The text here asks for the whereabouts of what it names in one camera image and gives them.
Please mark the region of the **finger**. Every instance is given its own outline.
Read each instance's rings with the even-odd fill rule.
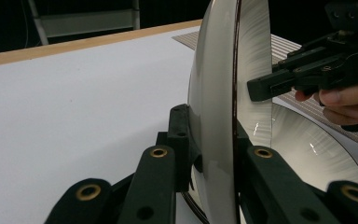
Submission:
[[[358,118],[351,118],[342,114],[339,114],[335,111],[324,109],[324,116],[332,123],[338,125],[354,125],[358,124]]]
[[[319,97],[324,105],[358,105],[358,85],[341,90],[321,90]]]
[[[300,102],[308,100],[311,96],[312,94],[306,95],[303,91],[296,91],[295,93],[296,100]]]
[[[358,119],[358,105],[327,106],[326,109],[346,117]]]

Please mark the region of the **human hand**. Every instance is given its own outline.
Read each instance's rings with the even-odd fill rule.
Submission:
[[[298,101],[308,100],[311,95],[296,92]],[[358,124],[358,86],[330,91],[321,90],[313,94],[317,102],[324,104],[324,116],[338,125]]]

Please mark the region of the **black background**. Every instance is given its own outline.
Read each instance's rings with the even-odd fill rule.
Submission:
[[[34,0],[40,15],[128,8],[131,0]],[[270,0],[271,32],[299,44],[330,33],[324,0]],[[209,0],[139,0],[141,28],[201,19]],[[94,35],[50,39],[57,43]],[[27,0],[0,0],[0,52],[40,45]]]

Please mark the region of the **wooden table edge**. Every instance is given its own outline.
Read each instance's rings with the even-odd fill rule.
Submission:
[[[141,30],[134,30],[113,35],[102,35],[93,38],[52,44],[31,49],[18,49],[0,53],[0,64],[14,63],[49,55],[64,53],[72,50],[87,49],[101,45],[113,44],[121,41],[132,40],[149,35],[158,35],[170,31],[181,30],[194,26],[200,26],[201,20],[185,21],[169,25],[157,26]]]

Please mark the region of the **white tabletop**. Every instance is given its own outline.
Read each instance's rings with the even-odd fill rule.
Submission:
[[[0,223],[42,223],[76,182],[133,173],[186,103],[194,51],[172,37],[198,29],[0,65]],[[199,223],[177,200],[176,223]]]

